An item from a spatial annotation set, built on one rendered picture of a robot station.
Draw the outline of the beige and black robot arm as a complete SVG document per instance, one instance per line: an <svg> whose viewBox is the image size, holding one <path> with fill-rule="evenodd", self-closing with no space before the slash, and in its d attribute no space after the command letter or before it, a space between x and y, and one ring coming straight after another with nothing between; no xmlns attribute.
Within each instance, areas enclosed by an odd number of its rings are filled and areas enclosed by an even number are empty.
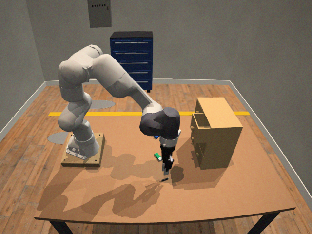
<svg viewBox="0 0 312 234"><path fill-rule="evenodd" d="M172 107L162 109L129 76L109 54L103 55L96 45L89 45L74 53L58 67L61 96L69 103L58 118L59 127L73 132L66 152L86 160L99 150L90 123L84 119L92 98L83 91L83 83L95 78L113 97L132 99L142 108L140 131L147 136L160 136L163 147L174 147L180 136L180 114Z"/></svg>

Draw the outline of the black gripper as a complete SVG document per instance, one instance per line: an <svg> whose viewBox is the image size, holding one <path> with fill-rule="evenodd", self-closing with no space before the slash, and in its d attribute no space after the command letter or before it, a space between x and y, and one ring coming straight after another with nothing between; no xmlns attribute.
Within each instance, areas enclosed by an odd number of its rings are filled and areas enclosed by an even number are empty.
<svg viewBox="0 0 312 234"><path fill-rule="evenodd" d="M176 145L174 147L163 147L163 145L160 144L160 148L161 159L163 160L162 171L164 171L164 175L168 175L169 169L172 168L174 162L174 159L172 159L172 152L175 150Z"/></svg>

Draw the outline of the brown wooden chest of drawers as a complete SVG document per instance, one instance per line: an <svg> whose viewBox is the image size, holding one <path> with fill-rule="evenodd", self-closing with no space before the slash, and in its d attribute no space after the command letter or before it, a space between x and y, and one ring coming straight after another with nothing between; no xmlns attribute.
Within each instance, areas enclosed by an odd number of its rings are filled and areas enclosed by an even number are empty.
<svg viewBox="0 0 312 234"><path fill-rule="evenodd" d="M197 97L211 127L201 170L227 168L242 124L223 97Z"/></svg>

